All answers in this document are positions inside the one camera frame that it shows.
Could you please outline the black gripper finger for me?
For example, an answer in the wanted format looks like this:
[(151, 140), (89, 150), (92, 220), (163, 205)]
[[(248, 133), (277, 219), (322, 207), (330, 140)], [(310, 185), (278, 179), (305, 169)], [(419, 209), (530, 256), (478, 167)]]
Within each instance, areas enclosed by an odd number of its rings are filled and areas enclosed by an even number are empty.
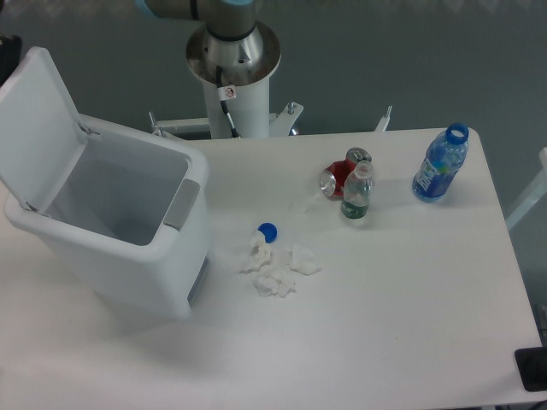
[(21, 38), (17, 35), (1, 35), (0, 64), (1, 78), (0, 85), (3, 85), (14, 70), (18, 67), (21, 59)]

